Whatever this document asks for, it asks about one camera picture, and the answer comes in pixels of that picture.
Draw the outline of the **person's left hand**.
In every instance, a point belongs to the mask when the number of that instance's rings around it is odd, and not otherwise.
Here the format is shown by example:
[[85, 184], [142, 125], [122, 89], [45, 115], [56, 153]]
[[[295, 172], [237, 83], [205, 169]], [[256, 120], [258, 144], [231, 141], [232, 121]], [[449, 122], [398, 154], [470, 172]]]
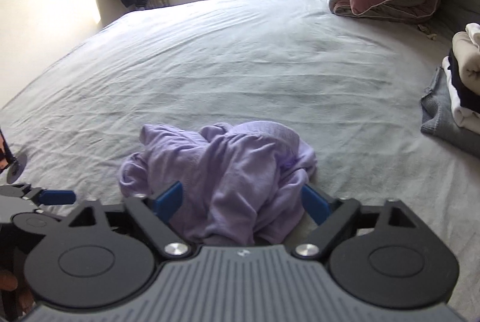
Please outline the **person's left hand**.
[[24, 274], [1, 269], [1, 321], [17, 321], [35, 306], [35, 299]]

